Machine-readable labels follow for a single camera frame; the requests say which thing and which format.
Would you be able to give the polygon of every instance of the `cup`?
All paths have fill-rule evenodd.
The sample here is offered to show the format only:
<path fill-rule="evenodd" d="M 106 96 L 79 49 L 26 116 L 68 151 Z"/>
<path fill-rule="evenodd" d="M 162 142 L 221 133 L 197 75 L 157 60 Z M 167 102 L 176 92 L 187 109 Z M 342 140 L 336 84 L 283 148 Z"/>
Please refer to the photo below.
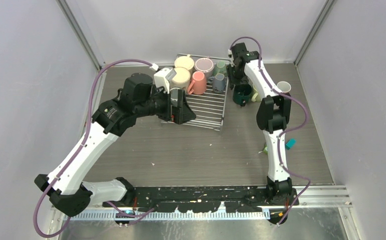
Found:
<path fill-rule="evenodd" d="M 207 57 L 199 58 L 194 65 L 194 69 L 196 69 L 196 71 L 203 72 L 206 79 L 209 79 L 212 76 L 214 68 L 215 64 Z"/>
<path fill-rule="evenodd" d="M 207 81 L 205 74 L 201 71 L 196 71 L 191 76 L 191 83 L 187 88 L 188 94 L 201 95 L 206 92 Z"/>
<path fill-rule="evenodd" d="M 213 69 L 213 75 L 216 76 L 217 74 L 224 74 L 224 76 L 227 76 L 227 67 L 225 62 L 219 61 L 216 63 L 215 68 Z"/>
<path fill-rule="evenodd" d="M 176 75 L 171 79 L 169 83 L 170 89 L 180 88 L 187 92 L 187 88 L 190 85 L 190 72 L 183 67 L 174 68 Z"/>
<path fill-rule="evenodd" d="M 226 83 L 226 80 L 225 80 L 225 76 L 224 74 L 222 73 L 217 73 L 213 79 L 213 83 L 212 83 L 212 89 L 214 92 L 216 92 L 217 94 L 221 94 L 225 91 L 225 86 L 227 86 L 227 83 Z"/>
<path fill-rule="evenodd" d="M 253 91 L 252 91 L 252 98 L 250 99 L 252 102 L 261 102 L 262 99 L 259 96 L 258 90 L 256 89 L 255 85 L 253 85 Z"/>
<path fill-rule="evenodd" d="M 277 88 L 280 89 L 280 91 L 285 94 L 291 90 L 291 85 L 288 82 L 280 81 L 277 83 Z"/>
<path fill-rule="evenodd" d="M 189 54 L 187 56 L 180 56 L 179 58 L 175 59 L 174 65 L 176 68 L 185 68 L 190 73 L 193 73 L 194 60 L 190 57 Z"/>
<path fill-rule="evenodd" d="M 249 102 L 251 95 L 252 86 L 249 84 L 236 85 L 233 92 L 233 101 L 243 107 Z"/>

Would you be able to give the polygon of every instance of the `dish rack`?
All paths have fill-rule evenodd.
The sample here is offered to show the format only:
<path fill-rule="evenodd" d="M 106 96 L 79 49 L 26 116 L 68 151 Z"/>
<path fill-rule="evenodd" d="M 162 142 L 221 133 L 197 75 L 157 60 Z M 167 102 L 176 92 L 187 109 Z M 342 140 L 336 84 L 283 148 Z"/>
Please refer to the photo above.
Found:
<path fill-rule="evenodd" d="M 187 54 L 178 54 L 178 57 L 186 56 Z M 190 57 L 196 62 L 200 58 L 207 58 L 208 56 L 192 55 Z M 219 61 L 224 61 L 227 65 L 230 64 L 230 59 L 210 57 L 214 64 Z M 229 79 L 227 78 L 225 91 L 223 93 L 216 93 L 212 90 L 212 84 L 207 83 L 206 92 L 202 95 L 188 94 L 186 100 L 188 106 L 196 114 L 196 119 L 191 120 L 183 125 L 196 126 L 202 128 L 213 129 L 221 131 L 224 124 L 225 103 L 227 100 L 227 86 L 229 86 Z"/>

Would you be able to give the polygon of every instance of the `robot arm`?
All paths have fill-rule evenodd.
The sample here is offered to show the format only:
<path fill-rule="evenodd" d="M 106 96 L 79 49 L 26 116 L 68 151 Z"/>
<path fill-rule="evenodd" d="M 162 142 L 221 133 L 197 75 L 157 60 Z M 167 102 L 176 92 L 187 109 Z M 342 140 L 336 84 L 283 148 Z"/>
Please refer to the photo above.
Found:
<path fill-rule="evenodd" d="M 269 200 L 278 198 L 283 201 L 286 196 L 292 194 L 292 183 L 290 174 L 280 165 L 281 162 L 287 167 L 287 162 L 284 146 L 280 148 L 281 159 L 279 157 L 277 141 L 278 136 L 286 129 L 289 122 L 291 100 L 279 96 L 273 91 L 274 89 L 280 92 L 280 89 L 269 76 L 263 63 L 259 68 L 258 52 L 249 52 L 244 43 L 238 43 L 229 50 L 228 55 L 231 59 L 231 65 L 227 68 L 231 84 L 248 84 L 250 80 L 257 89 L 259 97 L 262 98 L 256 121 L 263 131 L 268 147 L 269 171 L 266 189 Z M 260 70 L 263 71 L 268 82 L 263 78 Z M 281 136 L 280 142 L 284 145 L 284 134 Z"/>
<path fill-rule="evenodd" d="M 83 181 L 100 155 L 120 137 L 136 119 L 157 115 L 164 121 L 183 124 L 196 118 L 188 107 L 181 89 L 169 90 L 168 81 L 175 71 L 164 68 L 155 74 L 155 82 L 146 74 L 135 73 L 127 78 L 116 98 L 100 104 L 92 116 L 90 135 L 82 150 L 48 192 L 51 203 L 69 217 L 76 216 L 87 206 L 105 201 L 129 204 L 134 197 L 133 186 L 123 177 L 108 182 Z M 48 175 L 40 174 L 36 185 L 44 191 L 57 173 L 82 144 L 75 145 L 63 162 Z"/>

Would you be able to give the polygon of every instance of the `gray wood tabletop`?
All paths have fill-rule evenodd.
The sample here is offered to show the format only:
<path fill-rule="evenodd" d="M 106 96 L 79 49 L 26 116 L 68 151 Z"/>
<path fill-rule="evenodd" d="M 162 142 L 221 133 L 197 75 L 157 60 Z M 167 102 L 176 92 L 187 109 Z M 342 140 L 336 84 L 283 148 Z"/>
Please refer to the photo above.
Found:
<path fill-rule="evenodd" d="M 266 64 L 274 82 L 291 84 L 291 95 L 307 106 L 302 85 L 293 64 Z M 101 102 L 114 98 L 117 89 L 133 73 L 152 75 L 147 67 L 109 69 Z M 109 181 L 124 177 L 134 186 L 219 186 L 264 185 L 268 156 L 261 152 L 265 143 L 256 124 L 258 102 L 240 107 L 228 91 L 222 131 L 187 125 L 161 123 L 156 116 L 137 119 L 111 145 L 86 176 L 86 181 Z M 289 127 L 303 122 L 300 106 L 292 103 Z M 310 177 L 312 184 L 332 184 L 312 117 L 300 130 L 289 132 L 286 140 L 296 145 L 286 151 L 288 168 Z M 307 181 L 293 177 L 294 185 Z"/>

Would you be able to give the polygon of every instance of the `green mug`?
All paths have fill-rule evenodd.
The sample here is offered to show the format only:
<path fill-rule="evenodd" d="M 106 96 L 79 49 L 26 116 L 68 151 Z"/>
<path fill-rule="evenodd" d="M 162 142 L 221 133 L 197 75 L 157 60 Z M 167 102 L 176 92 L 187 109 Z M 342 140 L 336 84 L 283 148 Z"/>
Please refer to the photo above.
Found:
<path fill-rule="evenodd" d="M 216 76 L 219 73 L 224 74 L 224 76 L 227 77 L 227 64 L 223 61 L 219 61 L 217 64 L 215 64 L 212 75 Z"/>
<path fill-rule="evenodd" d="M 252 86 L 249 84 L 236 85 L 233 92 L 233 101 L 240 105 L 246 106 L 252 96 Z"/>

